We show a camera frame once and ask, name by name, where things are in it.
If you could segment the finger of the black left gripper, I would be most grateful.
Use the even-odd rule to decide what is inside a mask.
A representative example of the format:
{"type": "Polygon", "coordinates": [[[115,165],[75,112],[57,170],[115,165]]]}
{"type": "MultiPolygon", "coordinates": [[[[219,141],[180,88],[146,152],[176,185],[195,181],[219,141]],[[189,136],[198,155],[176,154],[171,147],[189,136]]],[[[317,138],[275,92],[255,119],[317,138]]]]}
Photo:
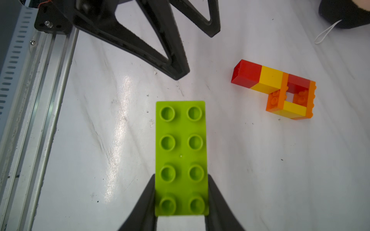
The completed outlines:
{"type": "Polygon", "coordinates": [[[220,32],[221,22],[218,0],[208,0],[209,20],[207,20],[188,0],[169,0],[169,2],[210,38],[220,32]]]}
{"type": "Polygon", "coordinates": [[[148,45],[118,20],[112,25],[78,27],[91,35],[125,50],[179,80],[190,72],[186,53],[169,1],[137,1],[163,46],[165,55],[148,45]]]}

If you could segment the small orange lego brick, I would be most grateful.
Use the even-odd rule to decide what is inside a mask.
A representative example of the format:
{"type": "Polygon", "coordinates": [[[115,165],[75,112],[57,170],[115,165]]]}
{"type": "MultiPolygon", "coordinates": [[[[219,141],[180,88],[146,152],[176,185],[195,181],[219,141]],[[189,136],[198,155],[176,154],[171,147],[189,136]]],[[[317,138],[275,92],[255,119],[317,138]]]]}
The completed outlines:
{"type": "Polygon", "coordinates": [[[283,72],[281,88],[268,96],[266,111],[277,113],[283,110],[284,103],[287,99],[289,74],[283,72]]]}

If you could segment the orange lego plate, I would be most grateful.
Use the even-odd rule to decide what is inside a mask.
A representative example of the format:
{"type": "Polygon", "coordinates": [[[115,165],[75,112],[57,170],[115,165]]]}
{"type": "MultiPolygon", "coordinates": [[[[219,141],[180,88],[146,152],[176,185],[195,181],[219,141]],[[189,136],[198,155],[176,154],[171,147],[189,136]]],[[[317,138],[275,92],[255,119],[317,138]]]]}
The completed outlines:
{"type": "Polygon", "coordinates": [[[293,120],[303,120],[309,119],[313,117],[313,108],[314,108],[314,99],[315,99],[315,90],[316,90],[316,83],[314,81],[310,82],[308,93],[306,97],[306,115],[304,117],[297,117],[293,118],[293,120]]]}

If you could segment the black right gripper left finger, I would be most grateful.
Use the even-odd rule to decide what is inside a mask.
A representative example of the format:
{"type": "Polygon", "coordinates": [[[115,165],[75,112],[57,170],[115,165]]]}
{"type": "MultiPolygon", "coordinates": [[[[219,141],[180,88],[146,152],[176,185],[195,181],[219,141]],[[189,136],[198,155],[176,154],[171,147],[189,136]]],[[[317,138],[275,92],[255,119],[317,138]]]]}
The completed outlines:
{"type": "Polygon", "coordinates": [[[155,216],[155,175],[153,174],[119,231],[156,231],[157,220],[155,216]]]}

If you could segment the plush doll head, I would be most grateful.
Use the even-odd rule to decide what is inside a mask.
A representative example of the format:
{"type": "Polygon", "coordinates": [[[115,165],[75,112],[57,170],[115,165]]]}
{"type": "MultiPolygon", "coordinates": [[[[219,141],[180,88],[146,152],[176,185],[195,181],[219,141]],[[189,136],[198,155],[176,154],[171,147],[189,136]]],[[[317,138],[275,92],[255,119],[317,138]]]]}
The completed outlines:
{"type": "Polygon", "coordinates": [[[370,23],[370,2],[350,0],[321,1],[319,15],[330,26],[315,38],[315,44],[322,43],[334,28],[352,29],[368,25],[370,23]]]}

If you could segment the small red lego brick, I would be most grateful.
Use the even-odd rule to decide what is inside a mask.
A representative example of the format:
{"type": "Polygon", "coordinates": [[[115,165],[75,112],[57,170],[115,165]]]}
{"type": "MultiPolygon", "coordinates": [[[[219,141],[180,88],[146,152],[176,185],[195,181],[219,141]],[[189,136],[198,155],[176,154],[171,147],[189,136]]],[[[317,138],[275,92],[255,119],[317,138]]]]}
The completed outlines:
{"type": "Polygon", "coordinates": [[[309,90],[310,80],[289,74],[287,86],[287,92],[292,94],[299,94],[300,92],[309,90]]]}

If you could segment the small yellow lego brick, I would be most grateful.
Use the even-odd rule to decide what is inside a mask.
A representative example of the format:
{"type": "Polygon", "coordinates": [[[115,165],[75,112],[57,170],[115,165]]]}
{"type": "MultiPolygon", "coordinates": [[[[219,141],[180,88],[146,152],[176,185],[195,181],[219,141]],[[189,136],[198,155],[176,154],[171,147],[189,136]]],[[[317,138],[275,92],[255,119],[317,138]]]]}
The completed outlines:
{"type": "Polygon", "coordinates": [[[291,102],[285,101],[282,108],[279,108],[273,113],[286,118],[294,119],[306,116],[307,108],[301,105],[297,105],[291,102]]]}

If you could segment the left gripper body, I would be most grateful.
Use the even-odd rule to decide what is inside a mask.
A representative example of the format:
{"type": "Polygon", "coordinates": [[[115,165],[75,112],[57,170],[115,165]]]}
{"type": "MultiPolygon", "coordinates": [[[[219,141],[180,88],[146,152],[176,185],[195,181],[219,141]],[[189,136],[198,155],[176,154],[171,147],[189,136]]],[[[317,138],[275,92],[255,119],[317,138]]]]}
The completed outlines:
{"type": "Polygon", "coordinates": [[[117,6],[126,1],[52,1],[62,15],[76,27],[102,27],[117,22],[117,6]]]}

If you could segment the lime green lego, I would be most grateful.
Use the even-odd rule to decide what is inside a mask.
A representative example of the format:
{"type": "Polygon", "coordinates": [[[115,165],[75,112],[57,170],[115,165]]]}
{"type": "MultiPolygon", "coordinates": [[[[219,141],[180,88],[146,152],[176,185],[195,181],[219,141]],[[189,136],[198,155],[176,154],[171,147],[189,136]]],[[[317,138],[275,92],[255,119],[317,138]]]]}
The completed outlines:
{"type": "Polygon", "coordinates": [[[209,214],[204,101],[156,103],[155,215],[209,214]]]}

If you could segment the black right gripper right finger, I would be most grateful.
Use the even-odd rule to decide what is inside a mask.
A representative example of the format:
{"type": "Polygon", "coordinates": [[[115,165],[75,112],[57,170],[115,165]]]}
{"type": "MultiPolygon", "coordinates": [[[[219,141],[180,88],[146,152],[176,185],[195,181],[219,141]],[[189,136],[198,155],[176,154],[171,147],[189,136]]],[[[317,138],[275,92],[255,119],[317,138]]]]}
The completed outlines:
{"type": "Polygon", "coordinates": [[[244,231],[209,174],[209,214],[205,216],[206,231],[244,231]]]}

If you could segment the red square lego brick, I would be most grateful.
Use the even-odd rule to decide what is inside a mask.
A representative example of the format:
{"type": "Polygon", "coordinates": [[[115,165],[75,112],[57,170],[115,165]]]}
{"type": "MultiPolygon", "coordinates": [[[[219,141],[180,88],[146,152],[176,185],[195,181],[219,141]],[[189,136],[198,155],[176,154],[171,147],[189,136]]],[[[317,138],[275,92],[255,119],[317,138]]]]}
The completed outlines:
{"type": "Polygon", "coordinates": [[[260,81],[262,65],[241,60],[234,68],[231,83],[251,88],[260,81]]]}

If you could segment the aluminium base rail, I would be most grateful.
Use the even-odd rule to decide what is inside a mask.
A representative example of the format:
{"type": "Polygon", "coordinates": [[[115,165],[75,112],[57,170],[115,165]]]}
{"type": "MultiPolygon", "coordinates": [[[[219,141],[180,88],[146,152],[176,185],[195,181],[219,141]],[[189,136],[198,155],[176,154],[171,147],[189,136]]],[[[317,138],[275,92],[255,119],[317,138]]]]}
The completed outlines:
{"type": "Polygon", "coordinates": [[[32,229],[79,31],[38,31],[22,5],[1,70],[1,230],[32,229]]]}

